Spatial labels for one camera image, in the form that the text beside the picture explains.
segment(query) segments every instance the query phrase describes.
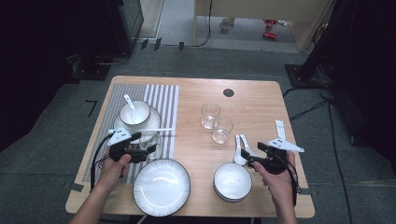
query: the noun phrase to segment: person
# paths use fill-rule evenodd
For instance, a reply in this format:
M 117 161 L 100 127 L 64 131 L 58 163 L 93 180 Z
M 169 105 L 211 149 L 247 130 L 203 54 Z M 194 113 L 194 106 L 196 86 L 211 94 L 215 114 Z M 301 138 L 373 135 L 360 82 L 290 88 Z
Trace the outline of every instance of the person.
M 288 151 L 288 160 L 295 167 L 294 153 Z M 119 184 L 120 174 L 127 175 L 130 155 L 123 155 L 119 161 L 104 160 L 102 173 L 82 206 L 78 209 L 70 223 L 98 223 L 110 193 Z M 279 175 L 268 173 L 258 162 L 253 162 L 254 168 L 262 176 L 262 183 L 268 186 L 272 201 L 276 208 L 277 224 L 295 224 L 297 218 L 294 211 L 290 175 L 287 171 Z
M 123 155 L 119 161 L 104 160 L 102 173 L 82 206 L 70 223 L 99 223 L 103 209 L 110 193 L 118 186 L 120 175 L 127 175 L 131 155 Z
M 295 157 L 292 151 L 287 153 L 288 161 L 295 167 Z M 295 224 L 297 223 L 294 211 L 291 179 L 288 171 L 279 175 L 268 173 L 265 168 L 258 162 L 253 162 L 256 171 L 262 176 L 262 183 L 268 186 L 272 195 L 272 201 L 276 209 L 277 224 Z

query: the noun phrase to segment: table runner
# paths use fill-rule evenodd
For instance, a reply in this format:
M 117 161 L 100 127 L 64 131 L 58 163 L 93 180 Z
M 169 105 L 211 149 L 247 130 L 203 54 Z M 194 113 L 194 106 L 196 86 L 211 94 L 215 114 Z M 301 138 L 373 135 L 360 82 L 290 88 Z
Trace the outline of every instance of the table runner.
M 93 155 L 98 148 L 100 142 L 108 135 L 108 130 L 113 129 L 114 121 L 120 113 L 122 107 L 126 104 L 123 97 L 129 94 L 132 100 L 141 100 L 155 108 L 161 116 L 161 128 L 176 128 L 177 122 L 177 102 L 178 102 L 178 86 L 173 85 L 142 85 L 142 84 L 115 84 L 111 92 L 110 100 L 107 105 L 101 127 L 97 134 L 93 145 L 91 156 L 88 160 L 87 167 L 84 172 L 83 182 L 91 180 L 91 164 Z M 173 159 L 175 146 L 176 131 L 160 132 L 163 138 L 163 154 L 161 159 Z M 96 158 L 97 161 L 102 159 L 106 153 L 106 142 L 99 151 Z M 133 183 L 138 172 L 150 161 L 143 161 L 138 164 L 131 163 L 128 175 L 125 176 L 121 183 Z M 96 167 L 96 179 L 101 170 Z

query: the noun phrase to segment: clear glass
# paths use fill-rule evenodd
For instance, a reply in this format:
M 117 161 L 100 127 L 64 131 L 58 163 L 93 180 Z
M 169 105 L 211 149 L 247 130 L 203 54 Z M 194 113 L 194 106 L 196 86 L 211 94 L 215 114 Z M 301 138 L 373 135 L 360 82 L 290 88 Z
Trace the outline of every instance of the clear glass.
M 139 138 L 139 147 L 147 150 L 154 145 L 156 145 L 155 151 L 148 154 L 148 159 L 150 160 L 158 160 L 163 154 L 163 140 L 158 133 L 142 133 L 142 136 Z
M 204 104 L 201 108 L 202 126 L 206 129 L 213 129 L 213 121 L 220 115 L 220 107 L 213 103 Z
M 227 117 L 220 116 L 213 122 L 212 138 L 215 142 L 224 144 L 230 138 L 232 130 L 233 122 Z

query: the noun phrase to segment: person's left hand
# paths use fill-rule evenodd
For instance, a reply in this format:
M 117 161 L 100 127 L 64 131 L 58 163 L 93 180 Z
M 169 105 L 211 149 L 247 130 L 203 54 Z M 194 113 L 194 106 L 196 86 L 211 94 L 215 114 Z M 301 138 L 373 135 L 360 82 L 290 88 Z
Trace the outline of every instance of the person's left hand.
M 103 188 L 107 193 L 113 191 L 119 184 L 120 176 L 127 175 L 130 160 L 131 155 L 128 154 L 123 155 L 117 162 L 110 158 L 105 159 L 102 166 L 102 173 L 95 187 Z

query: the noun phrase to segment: table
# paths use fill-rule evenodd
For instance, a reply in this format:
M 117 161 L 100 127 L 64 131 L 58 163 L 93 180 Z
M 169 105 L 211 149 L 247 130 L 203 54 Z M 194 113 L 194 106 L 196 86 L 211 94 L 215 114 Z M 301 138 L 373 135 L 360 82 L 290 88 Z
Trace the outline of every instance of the table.
M 75 183 L 83 185 L 82 192 L 71 191 L 66 211 L 76 213 L 90 192 L 90 183 L 82 182 L 84 170 L 93 151 L 110 95 L 116 84 L 161 84 L 177 85 L 178 108 L 174 160 L 181 163 L 191 178 L 191 194 L 185 205 L 174 216 L 196 217 L 275 217 L 276 211 L 271 194 L 262 185 L 261 177 L 249 169 L 252 176 L 252 190 L 239 203 L 227 203 L 214 191 L 213 175 L 223 163 L 233 162 L 235 141 L 232 137 L 226 144 L 215 143 L 209 130 L 201 126 L 201 106 L 214 102 L 221 107 L 221 114 L 233 120 L 232 135 L 243 133 L 253 151 L 261 157 L 257 142 L 267 142 L 277 137 L 275 120 L 285 123 L 286 138 L 295 143 L 288 113 L 279 85 L 274 81 L 247 81 L 228 79 L 178 78 L 178 77 L 114 77 L 110 83 L 100 114 L 92 131 L 85 155 L 76 176 Z M 223 91 L 231 89 L 232 97 Z M 303 165 L 296 153 L 296 168 L 300 186 L 308 189 Z M 298 195 L 295 207 L 297 217 L 312 217 L 315 208 L 311 195 Z M 106 214 L 144 215 L 133 199 L 133 185 L 120 184 L 112 192 L 104 210 Z
M 193 44 L 196 45 L 197 17 L 288 21 L 299 51 L 305 51 L 315 31 L 330 18 L 333 0 L 194 0 Z

